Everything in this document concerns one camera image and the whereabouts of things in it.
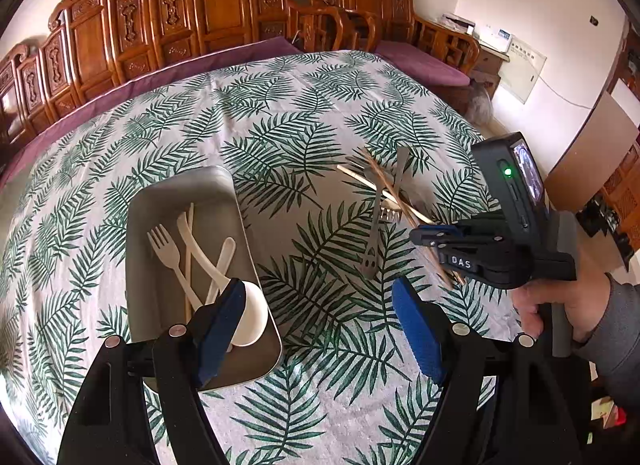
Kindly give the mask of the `grey sleeve right forearm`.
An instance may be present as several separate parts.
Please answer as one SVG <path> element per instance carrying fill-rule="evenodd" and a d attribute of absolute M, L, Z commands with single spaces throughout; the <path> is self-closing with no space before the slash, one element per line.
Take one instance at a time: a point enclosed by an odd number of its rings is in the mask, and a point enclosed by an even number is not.
<path fill-rule="evenodd" d="M 610 298 L 604 315 L 583 343 L 573 350 L 596 364 L 608 395 L 625 409 L 639 408 L 639 286 L 616 282 L 610 274 Z"/>

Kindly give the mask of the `person's right hand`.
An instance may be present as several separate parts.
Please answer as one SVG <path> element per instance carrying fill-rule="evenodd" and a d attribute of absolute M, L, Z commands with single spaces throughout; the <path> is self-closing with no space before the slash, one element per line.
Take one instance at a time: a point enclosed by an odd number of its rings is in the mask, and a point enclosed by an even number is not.
<path fill-rule="evenodd" d="M 587 251 L 580 248 L 576 281 L 530 281 L 513 289 L 510 295 L 524 333 L 538 338 L 544 330 L 540 306 L 557 303 L 564 307 L 567 320 L 573 326 L 574 341 L 582 343 L 603 318 L 611 295 L 611 282 Z"/>

